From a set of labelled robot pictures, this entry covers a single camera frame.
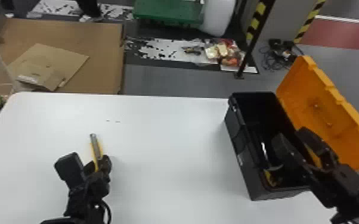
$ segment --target white table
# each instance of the white table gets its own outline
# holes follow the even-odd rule
[[[59,217],[67,186],[55,161],[91,160],[96,133],[112,158],[112,224],[329,223],[310,192],[251,201],[224,124],[226,99],[13,95],[0,114],[0,224]]]

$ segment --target snack package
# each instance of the snack package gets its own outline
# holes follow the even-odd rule
[[[219,58],[219,54],[218,54],[218,50],[217,50],[217,47],[216,45],[207,45],[205,47],[205,53],[206,53],[206,56],[209,60],[212,60],[212,59],[218,59]]]

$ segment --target black toolbox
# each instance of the black toolbox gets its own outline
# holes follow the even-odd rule
[[[292,197],[307,191],[301,177],[287,172],[272,140],[282,133],[306,162],[321,167],[295,135],[306,127],[359,170],[359,112],[309,56],[301,56],[273,92],[239,92],[228,100],[225,124],[252,200]]]
[[[225,125],[250,199],[292,197],[308,190],[302,182],[292,180],[288,186],[273,187],[264,172],[268,164],[262,151],[262,142],[273,166],[278,164],[271,151],[271,139],[278,133],[285,134],[294,145],[304,148],[303,143],[293,134],[295,129],[276,95],[272,92],[234,93],[230,96],[228,104]]]

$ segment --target cable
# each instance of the cable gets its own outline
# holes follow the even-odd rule
[[[112,211],[110,210],[109,205],[105,201],[101,200],[100,204],[107,210],[107,223],[106,224],[110,224],[112,222]]]
[[[263,54],[262,67],[265,70],[274,72],[276,70],[288,69],[296,58],[297,54],[292,51],[293,48],[299,51],[299,55],[305,55],[304,52],[292,41],[284,41],[281,43],[279,39],[270,39],[269,46],[259,48],[259,52]]]
[[[259,53],[263,54],[262,67],[265,70],[274,72],[281,69],[290,69],[290,64],[286,64],[285,61],[275,57],[275,52],[269,46],[263,46],[259,48]]]

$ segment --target floor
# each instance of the floor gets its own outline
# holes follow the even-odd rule
[[[102,3],[126,4],[133,2],[126,0],[103,0]],[[359,19],[359,0],[327,0],[321,15],[333,17],[345,17]],[[75,20],[74,17],[61,18],[53,15],[45,15],[43,19]],[[350,36],[350,33],[330,32],[323,33],[324,26],[311,25],[300,48],[311,55],[321,69],[333,80],[341,94],[352,103],[359,111],[359,27],[354,30],[356,38],[346,41],[350,44],[335,45],[340,38]],[[161,32],[159,29],[139,27],[137,24],[129,26],[130,35],[151,35],[157,38],[178,38],[181,32]],[[314,36],[330,36],[331,38],[319,38],[327,40],[324,43],[315,42]],[[257,49],[266,43],[259,42],[253,52],[253,58],[260,74],[246,75],[243,80],[236,80],[230,72],[218,71],[213,68],[198,68],[190,63],[171,63],[162,61],[142,60],[130,55],[126,57],[123,94],[128,95],[158,95],[175,97],[217,97],[227,98],[237,91],[275,91],[282,81],[286,70],[266,71],[261,66],[262,54]]]
[[[301,43],[359,49],[359,1],[327,0]]]

